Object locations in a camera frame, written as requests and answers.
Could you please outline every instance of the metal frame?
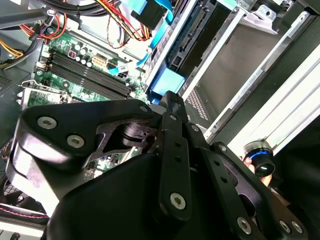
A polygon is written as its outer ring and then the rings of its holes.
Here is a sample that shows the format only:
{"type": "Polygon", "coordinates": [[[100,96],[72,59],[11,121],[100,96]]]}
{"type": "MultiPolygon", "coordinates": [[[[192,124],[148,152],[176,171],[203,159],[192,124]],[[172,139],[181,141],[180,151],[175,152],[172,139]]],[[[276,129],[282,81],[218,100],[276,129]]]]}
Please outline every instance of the metal frame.
{"type": "Polygon", "coordinates": [[[1,6],[0,10],[0,29],[45,20],[48,17],[45,8],[28,10],[28,8],[17,5],[10,0],[4,2],[6,2],[5,6],[1,6]]]}
{"type": "Polygon", "coordinates": [[[292,23],[290,29],[283,35],[279,42],[274,46],[258,68],[252,73],[244,85],[240,88],[237,94],[232,98],[229,104],[224,108],[216,120],[210,125],[207,131],[204,133],[204,138],[210,142],[214,138],[215,134],[221,130],[222,125],[227,121],[227,119],[234,113],[238,104],[248,96],[248,93],[253,90],[254,86],[261,81],[260,76],[265,72],[265,66],[270,59],[274,58],[278,54],[278,48],[287,39],[291,38],[297,30],[302,26],[302,24],[308,18],[309,13],[304,11],[300,16],[292,23]]]}
{"type": "MultiPolygon", "coordinates": [[[[263,81],[250,93],[250,95],[247,97],[245,102],[243,102],[239,107],[237,107],[236,112],[230,119],[227,121],[225,126],[217,132],[215,135],[213,135],[211,138],[207,139],[208,142],[213,141],[224,141],[226,144],[229,144],[236,136],[237,134],[248,124],[248,122],[260,111],[262,108],[264,108],[264,105],[269,101],[271,98],[276,99],[275,94],[276,91],[280,89],[280,87],[283,85],[285,81],[287,81],[293,73],[299,68],[301,70],[301,66],[303,62],[307,59],[307,57],[312,54],[312,52],[317,48],[317,46],[320,44],[320,17],[309,17],[304,27],[299,31],[299,33],[296,33],[298,36],[295,37],[294,44],[289,45],[289,47],[286,49],[286,51],[277,59],[277,61],[272,65],[272,67],[263,74],[263,81]]],[[[309,66],[309,72],[315,67],[309,66]]],[[[306,79],[302,79],[303,82],[297,83],[303,84],[306,83],[304,81],[307,81],[306,79]]],[[[314,89],[305,89],[310,91],[310,94],[313,93],[317,89],[317,86],[310,85],[310,88],[314,89]]],[[[278,104],[279,106],[285,103],[286,97],[289,97],[291,95],[285,95],[278,98],[278,104]]],[[[282,144],[279,146],[279,149],[283,148],[283,146],[292,139],[295,135],[297,135],[297,132],[301,131],[304,128],[304,125],[307,125],[308,122],[310,122],[315,115],[317,114],[317,111],[312,112],[316,109],[316,106],[309,106],[309,110],[311,113],[306,113],[306,115],[295,115],[298,113],[298,111],[301,110],[302,104],[304,101],[300,100],[300,102],[293,101],[290,103],[291,109],[286,110],[284,114],[287,115],[287,117],[284,117],[286,124],[292,124],[289,120],[295,119],[295,121],[299,121],[301,126],[296,126],[296,123],[289,126],[292,127],[293,130],[286,130],[287,135],[284,133],[278,133],[279,141],[276,143],[277,145],[282,144]]],[[[277,125],[276,128],[279,131],[280,129],[283,130],[283,128],[279,128],[282,124],[282,120],[280,122],[277,122],[277,118],[283,118],[283,115],[281,116],[275,116],[275,124],[277,125]]],[[[263,138],[266,139],[268,137],[267,135],[257,135],[257,138],[263,138]]],[[[240,144],[243,144],[243,146],[247,143],[246,140],[241,139],[240,144]]]]}
{"type": "Polygon", "coordinates": [[[225,45],[245,14],[246,11],[241,8],[236,8],[233,12],[230,13],[227,20],[216,34],[216,37],[212,40],[210,47],[203,53],[202,59],[205,60],[202,61],[199,67],[196,67],[192,71],[190,77],[185,82],[184,88],[182,88],[179,92],[184,100],[188,98],[191,91],[198,84],[211,62],[218,55],[219,51],[225,45]]]}
{"type": "Polygon", "coordinates": [[[265,140],[277,154],[320,115],[320,45],[229,143],[238,156],[243,146],[265,140]]]}

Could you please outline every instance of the cable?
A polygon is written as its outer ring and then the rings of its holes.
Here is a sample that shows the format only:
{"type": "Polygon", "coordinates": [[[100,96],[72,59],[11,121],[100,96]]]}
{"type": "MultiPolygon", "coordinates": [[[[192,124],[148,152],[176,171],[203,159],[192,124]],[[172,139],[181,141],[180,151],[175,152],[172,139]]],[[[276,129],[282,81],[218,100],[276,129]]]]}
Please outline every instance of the cable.
{"type": "Polygon", "coordinates": [[[49,218],[47,215],[39,216],[39,215],[20,214],[20,213],[14,212],[14,211],[7,210],[3,207],[0,207],[0,210],[4,211],[6,213],[9,213],[9,214],[17,215],[17,216],[24,217],[24,218],[30,218],[30,219],[48,219],[49,218]]]}
{"type": "MultiPolygon", "coordinates": [[[[59,0],[40,0],[43,4],[48,7],[57,10],[58,12],[75,15],[77,17],[80,16],[88,16],[88,17],[101,17],[107,15],[106,11],[98,4],[92,3],[89,5],[73,5],[65,2],[61,2],[59,0]]],[[[120,0],[114,0],[114,6],[118,7],[121,4],[120,0]]]]}
{"type": "MultiPolygon", "coordinates": [[[[56,33],[59,31],[59,28],[60,28],[59,18],[58,18],[58,16],[55,16],[56,19],[57,19],[57,29],[56,29],[56,31],[55,31],[54,33],[50,34],[49,36],[40,34],[39,38],[40,38],[40,39],[51,39],[51,40],[53,40],[53,39],[57,39],[57,38],[61,37],[62,34],[64,34],[64,32],[65,32],[65,30],[66,30],[66,28],[67,28],[67,21],[68,21],[68,17],[67,17],[67,15],[66,15],[65,13],[63,14],[63,16],[64,16],[64,23],[63,23],[62,30],[61,30],[61,32],[60,32],[59,34],[53,36],[53,34],[56,34],[56,33]]],[[[28,26],[25,25],[25,24],[20,25],[20,28],[21,28],[21,30],[24,31],[24,33],[27,34],[29,37],[30,37],[32,34],[35,33],[35,31],[34,31],[33,29],[31,29],[30,27],[28,27],[28,26]]]]}
{"type": "Polygon", "coordinates": [[[17,64],[23,62],[27,57],[29,57],[38,48],[41,41],[42,41],[41,39],[36,39],[36,40],[32,41],[31,45],[25,51],[25,53],[22,57],[15,58],[15,59],[8,59],[8,60],[4,61],[3,64],[0,65],[0,69],[1,70],[8,70],[8,69],[16,66],[17,64]]]}
{"type": "Polygon", "coordinates": [[[138,31],[132,26],[128,19],[122,15],[120,10],[116,9],[111,3],[106,0],[96,0],[110,16],[129,34],[129,36],[138,41],[146,41],[147,38],[141,36],[138,31]]]}
{"type": "Polygon", "coordinates": [[[4,41],[2,41],[2,39],[0,39],[0,45],[7,50],[9,53],[11,53],[12,55],[16,56],[16,57],[22,57],[24,54],[18,50],[15,50],[14,48],[10,47],[9,45],[7,45],[4,41]]]}

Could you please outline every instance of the memory slot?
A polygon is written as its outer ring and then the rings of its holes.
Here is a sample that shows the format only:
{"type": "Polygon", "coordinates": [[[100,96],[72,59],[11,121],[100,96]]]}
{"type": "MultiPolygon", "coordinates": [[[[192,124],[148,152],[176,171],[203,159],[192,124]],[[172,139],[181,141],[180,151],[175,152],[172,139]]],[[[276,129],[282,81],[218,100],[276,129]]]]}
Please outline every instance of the memory slot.
{"type": "Polygon", "coordinates": [[[96,84],[123,95],[124,97],[128,97],[131,92],[131,88],[126,86],[124,83],[113,79],[111,76],[100,73],[93,68],[89,68],[79,62],[69,59],[60,53],[53,53],[50,58],[50,63],[52,65],[59,65],[69,72],[73,72],[80,77],[87,78],[96,84]]]}
{"type": "Polygon", "coordinates": [[[110,100],[122,100],[125,99],[124,96],[113,92],[111,90],[109,90],[108,88],[102,87],[99,84],[96,84],[92,81],[90,81],[89,79],[86,79],[84,77],[79,77],[78,75],[67,71],[66,69],[58,66],[58,65],[53,65],[50,68],[50,72],[52,74],[55,74],[63,79],[66,79],[70,82],[73,82],[74,84],[77,84],[83,88],[86,88],[92,92],[95,92],[101,96],[104,96],[110,100]]]}

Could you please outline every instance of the red wire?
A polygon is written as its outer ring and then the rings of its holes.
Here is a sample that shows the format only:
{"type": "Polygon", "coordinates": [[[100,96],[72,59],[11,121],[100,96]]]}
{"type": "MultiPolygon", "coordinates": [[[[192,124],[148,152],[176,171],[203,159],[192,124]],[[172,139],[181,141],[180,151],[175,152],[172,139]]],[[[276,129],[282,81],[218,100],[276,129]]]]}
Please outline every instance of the red wire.
{"type": "Polygon", "coordinates": [[[7,210],[2,207],[0,207],[0,210],[4,211],[6,213],[9,213],[9,214],[13,214],[13,215],[17,215],[17,216],[25,217],[25,218],[30,218],[30,219],[47,219],[47,218],[49,218],[48,216],[33,216],[33,215],[20,214],[20,213],[14,212],[14,211],[7,210]]]}
{"type": "Polygon", "coordinates": [[[138,38],[140,38],[141,41],[146,41],[141,35],[137,32],[137,30],[132,26],[132,24],[126,19],[114,6],[112,6],[109,2],[105,0],[101,0],[106,6],[108,6],[111,10],[113,10],[116,14],[118,14],[138,35],[138,38]]]}
{"type": "Polygon", "coordinates": [[[55,34],[57,34],[59,32],[59,29],[60,29],[60,20],[59,20],[59,17],[58,15],[55,15],[55,19],[56,19],[56,30],[54,33],[51,33],[49,36],[53,36],[55,34]]]}
{"type": "MultiPolygon", "coordinates": [[[[61,30],[61,32],[58,34],[58,35],[56,35],[56,36],[51,36],[51,35],[53,35],[53,34],[56,34],[58,31],[59,31],[59,28],[60,28],[60,23],[59,23],[59,18],[57,17],[57,28],[56,28],[56,30],[55,30],[55,32],[54,33],[52,33],[52,34],[50,34],[49,36],[46,36],[46,35],[40,35],[40,37],[41,38],[44,38],[44,39],[57,39],[57,38],[60,38],[61,37],[61,35],[62,34],[64,34],[64,32],[65,32],[65,30],[66,30],[66,28],[67,28],[67,15],[64,13],[63,14],[64,15],[64,23],[63,23],[63,29],[61,30]]],[[[26,32],[28,32],[30,35],[32,35],[32,34],[34,34],[35,33],[35,31],[34,30],[32,30],[30,27],[28,27],[27,25],[25,25],[25,24],[22,24],[22,27],[23,27],[23,29],[26,31],[26,32]]]]}

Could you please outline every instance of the wire bundle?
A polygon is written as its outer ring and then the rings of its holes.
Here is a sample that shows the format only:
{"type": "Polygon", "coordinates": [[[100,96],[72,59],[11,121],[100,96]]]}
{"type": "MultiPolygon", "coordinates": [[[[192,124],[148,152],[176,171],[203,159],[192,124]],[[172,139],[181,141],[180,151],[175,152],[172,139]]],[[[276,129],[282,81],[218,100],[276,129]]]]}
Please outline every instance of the wire bundle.
{"type": "Polygon", "coordinates": [[[16,57],[14,59],[8,59],[8,60],[4,61],[0,65],[0,69],[1,70],[8,70],[8,69],[14,67],[15,65],[21,63],[22,61],[24,61],[27,57],[29,57],[37,49],[37,47],[39,46],[41,41],[42,41],[41,39],[36,39],[36,40],[32,41],[31,45],[24,52],[23,56],[16,57]]]}
{"type": "Polygon", "coordinates": [[[16,50],[12,47],[10,47],[9,45],[7,45],[4,41],[2,41],[0,39],[0,45],[5,49],[7,50],[9,53],[11,53],[13,56],[16,56],[18,58],[22,57],[24,55],[23,52],[19,51],[19,50],[16,50]]]}
{"type": "MultiPolygon", "coordinates": [[[[62,30],[61,30],[61,32],[59,34],[57,34],[57,33],[58,33],[59,29],[60,29],[60,21],[59,21],[59,17],[56,15],[55,18],[56,18],[56,21],[57,21],[57,28],[56,28],[55,32],[53,32],[50,35],[44,35],[43,33],[45,32],[47,27],[41,28],[41,30],[40,30],[41,34],[39,35],[39,39],[52,40],[52,39],[57,39],[57,38],[61,37],[61,35],[64,34],[64,32],[65,32],[65,30],[67,28],[67,19],[68,19],[67,15],[65,13],[63,14],[63,16],[64,16],[64,23],[63,23],[62,30]]],[[[20,28],[29,37],[31,37],[35,33],[35,31],[33,29],[31,29],[30,27],[28,27],[25,24],[20,25],[20,28]]]]}
{"type": "Polygon", "coordinates": [[[138,41],[146,41],[148,38],[142,33],[142,35],[136,30],[129,20],[123,16],[121,11],[117,9],[113,4],[107,0],[96,0],[117,22],[117,24],[124,29],[124,31],[132,38],[138,41]]]}
{"type": "MultiPolygon", "coordinates": [[[[60,13],[75,15],[77,17],[80,16],[88,16],[88,17],[101,17],[107,15],[107,12],[98,4],[92,3],[88,5],[72,5],[69,3],[61,2],[60,0],[40,0],[43,4],[48,7],[57,10],[60,13]]],[[[115,0],[114,5],[119,6],[120,0],[115,0]]]]}
{"type": "Polygon", "coordinates": [[[13,142],[13,138],[11,138],[2,148],[1,148],[1,157],[4,161],[7,161],[10,156],[10,149],[13,142]]]}

